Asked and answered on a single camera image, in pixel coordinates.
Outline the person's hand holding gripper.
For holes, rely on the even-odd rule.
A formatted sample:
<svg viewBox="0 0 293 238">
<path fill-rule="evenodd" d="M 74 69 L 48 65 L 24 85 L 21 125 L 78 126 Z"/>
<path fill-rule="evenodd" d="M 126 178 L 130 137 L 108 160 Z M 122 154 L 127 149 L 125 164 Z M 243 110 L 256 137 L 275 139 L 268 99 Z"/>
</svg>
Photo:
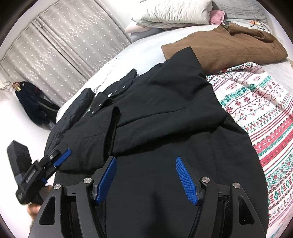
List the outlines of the person's hand holding gripper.
<svg viewBox="0 0 293 238">
<path fill-rule="evenodd" d="M 48 185 L 45 186 L 41 189 L 41 195 L 44 196 L 44 198 L 49 194 L 49 192 L 52 189 L 52 185 Z M 43 198 L 41 196 L 38 196 L 36 199 L 36 203 L 35 202 L 31 202 L 28 206 L 27 206 L 27 213 L 29 214 L 29 216 L 31 217 L 32 220 L 35 220 L 40 208 L 41 208 L 41 204 L 43 202 Z"/>
</svg>

